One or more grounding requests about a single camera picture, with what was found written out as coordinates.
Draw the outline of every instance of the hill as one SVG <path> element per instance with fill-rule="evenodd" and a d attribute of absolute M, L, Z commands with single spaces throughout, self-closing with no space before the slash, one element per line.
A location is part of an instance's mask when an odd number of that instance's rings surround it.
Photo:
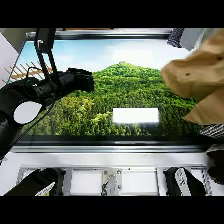
<path fill-rule="evenodd" d="M 200 127 L 182 119 L 193 105 L 164 84 L 160 71 L 127 62 L 93 73 L 95 91 L 74 91 L 58 101 L 52 112 L 29 134 L 75 136 L 186 136 Z M 115 125 L 113 108 L 158 108 L 155 125 Z"/>

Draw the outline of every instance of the screen bezel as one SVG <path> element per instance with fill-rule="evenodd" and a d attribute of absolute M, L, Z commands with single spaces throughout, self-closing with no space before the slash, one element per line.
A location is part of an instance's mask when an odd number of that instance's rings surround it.
<path fill-rule="evenodd" d="M 35 40 L 35 32 L 27 33 L 26 41 Z M 170 32 L 164 30 L 153 30 L 149 32 L 135 32 L 135 31 L 116 31 L 116 30 L 98 30 L 98 31 L 57 31 L 55 40 L 101 40 L 101 39 L 162 39 L 166 40 Z M 17 144 L 18 147 L 79 147 L 79 146 L 131 146 L 131 147 L 160 147 L 172 151 L 172 146 L 175 146 L 175 151 L 182 152 L 183 149 L 187 151 L 206 150 L 212 144 L 220 143 L 205 136 L 191 136 L 180 137 L 178 139 L 170 139 L 169 137 L 143 137 L 143 136 L 24 136 Z"/>

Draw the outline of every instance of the screen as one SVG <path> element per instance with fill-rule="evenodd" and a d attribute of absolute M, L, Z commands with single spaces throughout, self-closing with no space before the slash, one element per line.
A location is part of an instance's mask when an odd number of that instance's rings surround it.
<path fill-rule="evenodd" d="M 166 42 L 55 40 L 53 56 L 58 71 L 71 67 L 93 72 L 95 91 L 74 91 L 57 101 L 28 135 L 146 136 L 173 140 L 198 135 L 200 126 L 182 118 L 193 108 L 194 100 L 172 93 L 160 74 L 163 66 L 173 59 L 186 58 L 189 52 Z M 44 58 L 50 67 L 46 55 Z M 28 65 L 40 67 L 33 41 L 25 43 L 16 65 L 20 70 Z"/>

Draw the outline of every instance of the black border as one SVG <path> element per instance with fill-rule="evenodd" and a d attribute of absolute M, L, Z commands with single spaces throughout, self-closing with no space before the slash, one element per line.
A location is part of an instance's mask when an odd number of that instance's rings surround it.
<path fill-rule="evenodd" d="M 169 34 L 117 34 L 117 33 L 77 33 L 74 31 L 66 31 L 68 34 L 61 34 L 56 32 L 55 40 L 83 40 L 83 39 L 167 39 Z M 34 41 L 35 33 L 30 33 L 26 41 Z M 193 135 L 188 137 L 144 137 L 144 136 L 24 136 L 16 146 L 187 146 L 193 145 L 200 148 L 202 151 L 207 150 L 212 144 L 221 143 L 202 135 Z"/>

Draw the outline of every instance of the brown cloth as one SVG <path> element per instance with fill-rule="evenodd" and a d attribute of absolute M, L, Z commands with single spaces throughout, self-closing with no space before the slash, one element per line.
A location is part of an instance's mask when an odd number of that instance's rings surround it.
<path fill-rule="evenodd" d="M 171 61 L 161 74 L 175 94 L 199 102 L 185 120 L 204 125 L 224 123 L 224 28 L 186 59 Z"/>

